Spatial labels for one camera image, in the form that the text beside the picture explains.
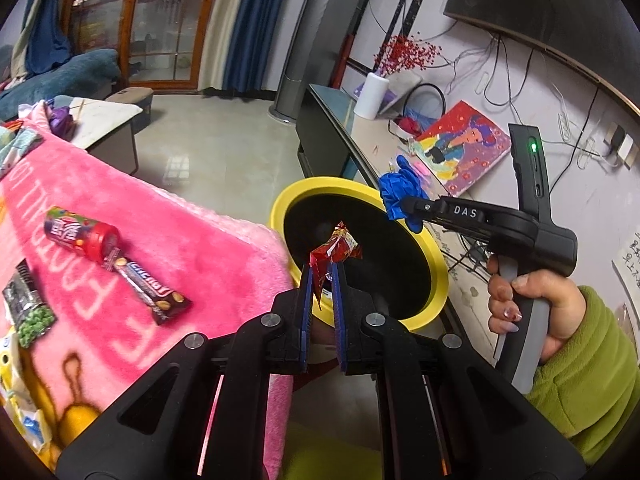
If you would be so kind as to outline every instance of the colorful canvas painting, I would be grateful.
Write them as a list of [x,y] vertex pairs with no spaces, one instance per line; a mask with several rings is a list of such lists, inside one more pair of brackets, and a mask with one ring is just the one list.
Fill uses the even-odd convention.
[[498,126],[464,101],[417,138],[417,155],[451,196],[459,196],[511,149]]

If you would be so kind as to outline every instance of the television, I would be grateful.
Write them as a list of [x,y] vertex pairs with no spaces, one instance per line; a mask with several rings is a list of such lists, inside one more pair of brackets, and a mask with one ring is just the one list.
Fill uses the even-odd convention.
[[447,0],[444,13],[562,60],[640,120],[640,0]]

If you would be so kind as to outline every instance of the pink fleece tablecloth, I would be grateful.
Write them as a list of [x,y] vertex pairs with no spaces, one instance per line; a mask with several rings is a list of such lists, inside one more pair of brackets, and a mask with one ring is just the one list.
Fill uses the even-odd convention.
[[[31,351],[54,405],[54,425],[70,406],[106,408],[185,334],[234,332],[291,287],[286,250],[271,230],[114,170],[51,135],[42,110],[31,119],[28,125],[45,140],[0,182],[0,286],[26,257],[58,316]],[[119,275],[44,237],[44,215],[54,205],[117,226],[125,252],[193,300],[191,308],[157,326]],[[0,320],[0,330],[7,329]],[[271,377],[264,444],[271,480],[282,459],[291,386],[290,378]]]

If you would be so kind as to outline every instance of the stool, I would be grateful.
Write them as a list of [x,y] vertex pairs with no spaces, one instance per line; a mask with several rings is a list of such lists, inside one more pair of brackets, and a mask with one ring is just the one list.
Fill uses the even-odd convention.
[[137,105],[142,108],[142,113],[136,115],[131,120],[131,129],[135,135],[151,124],[151,101],[154,98],[154,91],[151,88],[130,86],[107,97],[105,101],[112,103],[123,103],[127,105]]

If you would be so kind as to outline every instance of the yellow rim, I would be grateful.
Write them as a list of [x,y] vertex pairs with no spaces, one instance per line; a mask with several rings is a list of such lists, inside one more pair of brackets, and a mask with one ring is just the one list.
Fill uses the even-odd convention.
[[[287,187],[287,189],[279,195],[273,203],[273,208],[271,208],[269,227],[279,232],[280,236],[284,239],[284,217],[289,208],[299,200],[317,194],[351,196],[363,200],[382,211],[385,210],[379,193],[372,187],[364,186],[363,184],[345,178],[315,176],[291,184],[291,186]],[[423,230],[419,235],[414,234],[409,231],[404,220],[399,222],[420,246],[420,249],[427,258],[431,272],[431,294],[424,308],[415,316],[401,320],[409,330],[414,331],[430,323],[442,310],[449,290],[449,276],[447,274],[444,257],[430,233],[427,230]],[[296,285],[299,285],[301,272],[290,256],[289,270],[294,282]],[[328,298],[324,297],[321,299],[321,304],[322,309],[318,307],[318,303],[314,300],[314,315],[325,323],[333,326],[333,305]]]

